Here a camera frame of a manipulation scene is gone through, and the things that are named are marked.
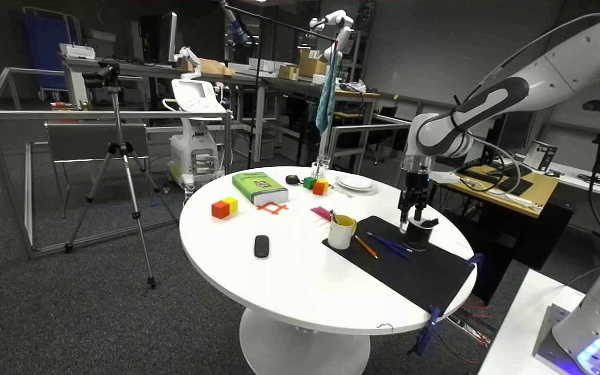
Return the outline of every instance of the table pedestal base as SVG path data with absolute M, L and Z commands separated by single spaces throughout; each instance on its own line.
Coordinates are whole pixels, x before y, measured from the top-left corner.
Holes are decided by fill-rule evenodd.
M 239 322 L 239 345 L 259 375 L 359 375 L 372 353 L 367 335 L 298 330 L 251 309 Z

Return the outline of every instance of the red object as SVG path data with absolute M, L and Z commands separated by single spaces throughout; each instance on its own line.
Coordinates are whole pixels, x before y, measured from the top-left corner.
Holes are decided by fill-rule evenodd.
M 325 197 L 325 189 L 327 189 L 327 183 L 323 183 L 323 181 L 318 181 L 318 183 L 312 185 L 312 193 L 316 193 L 316 197 Z
M 320 216 L 323 216 L 325 222 L 332 222 L 332 213 L 325 211 L 323 207 L 316 207 L 312 213 L 320 215 Z
M 213 203 L 213 216 L 217 216 L 217 218 L 229 216 L 229 205 L 223 201 Z
M 261 205 L 259 211 L 268 211 L 271 215 L 278 215 L 280 211 L 285 211 L 285 205 L 268 203 L 268 205 Z

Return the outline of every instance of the white round table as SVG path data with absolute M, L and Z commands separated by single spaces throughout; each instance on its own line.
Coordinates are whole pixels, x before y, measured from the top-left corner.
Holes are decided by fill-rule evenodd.
M 280 183 L 285 176 L 300 179 L 306 166 L 269 166 Z M 330 170 L 336 181 L 346 174 Z M 291 185 L 288 211 L 271 215 L 251 205 L 232 183 L 232 176 L 200 187 L 184 207 L 180 236 L 196 272 L 221 293 L 245 304 L 239 344 L 248 365 L 259 375 L 343 375 L 362 374 L 369 360 L 372 335 L 417 332 L 429 314 L 360 272 L 321 241 L 330 224 L 311 208 L 323 207 L 357 222 L 378 215 L 400 224 L 398 189 L 378 183 L 367 193 L 330 189 L 316 197 L 302 185 Z M 237 215 L 214 218 L 211 205 L 234 197 Z M 464 236 L 437 211 L 431 244 L 472 259 Z M 269 236 L 269 257 L 255 257 L 255 237 Z M 445 316 L 453 314 L 475 287 L 475 272 L 467 277 Z

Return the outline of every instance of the robotic arm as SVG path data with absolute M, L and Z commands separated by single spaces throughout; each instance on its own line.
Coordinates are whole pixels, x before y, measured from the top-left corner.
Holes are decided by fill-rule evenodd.
M 235 37 L 237 47 L 245 49 L 252 49 L 255 47 L 255 37 L 251 31 L 247 31 L 247 27 L 242 26 L 242 22 L 235 17 L 235 12 L 229 9 L 228 0 L 220 0 L 221 10 L 226 12 L 229 26 L 232 26 L 232 34 Z
M 600 81 L 600 24 L 569 37 L 514 76 L 482 90 L 446 114 L 413 119 L 403 160 L 400 230 L 419 234 L 428 225 L 421 213 L 428 207 L 428 181 L 433 156 L 462 156 L 472 149 L 470 129 L 512 113 L 544 110 L 585 85 Z M 585 293 L 576 312 L 561 316 L 551 333 L 539 335 L 544 358 L 558 374 L 600 374 L 600 280 Z
M 355 31 L 353 29 L 355 22 L 344 10 L 333 10 L 333 12 L 325 14 L 323 18 L 312 18 L 308 24 L 308 27 L 312 31 L 323 31 L 325 27 L 333 27 L 333 26 L 343 26 L 343 29 L 339 29 L 336 42 L 323 51 L 323 57 L 321 57 L 323 60 L 332 60 L 336 52 L 344 54 L 346 42 L 349 42 L 350 34 Z
M 600 81 L 600 24 L 569 37 L 514 76 L 482 90 L 459 109 L 419 114 L 410 123 L 403 160 L 400 225 L 417 207 L 416 225 L 426 208 L 426 192 L 433 156 L 464 156 L 473 143 L 470 129 L 484 120 L 514 113 L 544 110 Z

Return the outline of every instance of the orange block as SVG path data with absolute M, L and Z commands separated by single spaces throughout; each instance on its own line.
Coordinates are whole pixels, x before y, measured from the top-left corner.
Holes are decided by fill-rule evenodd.
M 325 197 L 325 193 L 327 193 L 327 181 L 325 181 L 325 179 L 320 179 L 320 181 L 312 185 L 312 193 L 316 193 L 316 197 Z
M 220 203 L 213 203 L 213 216 L 217 216 L 217 218 L 226 218 L 226 216 L 229 216 L 229 205 L 228 203 L 223 203 L 223 201 L 220 201 Z

